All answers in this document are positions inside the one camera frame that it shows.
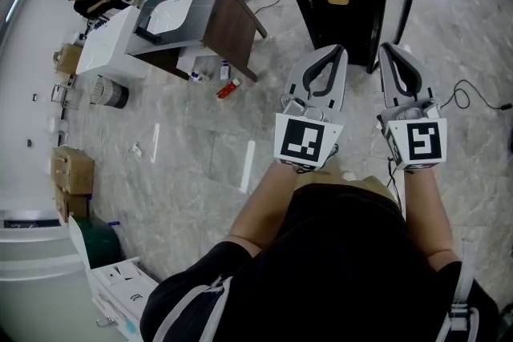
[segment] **person in black shirt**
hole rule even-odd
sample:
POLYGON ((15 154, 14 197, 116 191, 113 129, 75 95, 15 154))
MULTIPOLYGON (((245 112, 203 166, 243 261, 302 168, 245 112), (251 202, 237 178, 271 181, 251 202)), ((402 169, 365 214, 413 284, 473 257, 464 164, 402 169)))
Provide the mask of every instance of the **person in black shirt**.
MULTIPOLYGON (((435 342, 462 263, 434 172, 405 186, 406 220, 375 177, 272 164, 225 240, 150 295, 143 340, 435 342)), ((497 306, 470 286, 476 340, 493 341, 497 306)))
POLYGON ((74 0, 73 8, 84 18, 97 18, 110 9, 125 9, 130 5, 123 0, 74 0))

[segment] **shoe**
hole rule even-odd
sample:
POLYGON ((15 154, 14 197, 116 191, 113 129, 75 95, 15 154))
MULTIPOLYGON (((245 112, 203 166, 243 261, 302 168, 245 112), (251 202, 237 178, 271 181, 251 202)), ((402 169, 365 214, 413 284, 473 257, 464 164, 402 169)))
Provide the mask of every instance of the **shoe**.
POLYGON ((356 181, 356 175, 349 171, 344 171, 342 173, 342 178, 345 181, 356 181))

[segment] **black and white square marker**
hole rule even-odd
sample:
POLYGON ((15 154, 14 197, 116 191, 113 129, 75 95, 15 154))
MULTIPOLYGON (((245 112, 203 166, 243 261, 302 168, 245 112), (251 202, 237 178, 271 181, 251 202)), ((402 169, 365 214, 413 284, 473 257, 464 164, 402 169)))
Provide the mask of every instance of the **black and white square marker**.
POLYGON ((321 124, 290 119, 281 145, 281 155, 316 162, 321 153, 325 127, 321 124))
POLYGON ((410 123, 407 130, 410 160, 442 158, 437 123, 410 123))

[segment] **white paper on desk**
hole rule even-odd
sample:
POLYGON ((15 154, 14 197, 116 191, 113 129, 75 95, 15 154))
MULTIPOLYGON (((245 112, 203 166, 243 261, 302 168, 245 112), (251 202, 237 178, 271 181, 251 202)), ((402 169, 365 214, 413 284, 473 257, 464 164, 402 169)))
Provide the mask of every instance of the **white paper on desk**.
POLYGON ((119 269, 119 273, 125 280, 137 278, 139 276, 139 273, 132 262, 120 262, 116 266, 119 269))

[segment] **person's right arm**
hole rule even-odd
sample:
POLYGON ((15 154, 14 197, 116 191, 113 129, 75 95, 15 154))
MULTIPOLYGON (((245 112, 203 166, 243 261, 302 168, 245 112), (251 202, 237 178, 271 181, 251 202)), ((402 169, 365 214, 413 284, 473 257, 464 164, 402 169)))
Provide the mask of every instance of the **person's right arm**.
POLYGON ((104 5, 105 3, 110 2, 111 0, 100 0, 95 5, 91 6, 89 9, 87 9, 87 14, 94 12, 96 9, 98 9, 101 5, 104 5))
POLYGON ((405 172, 406 226, 410 238, 439 271, 458 261, 449 219, 438 192, 432 169, 405 172))

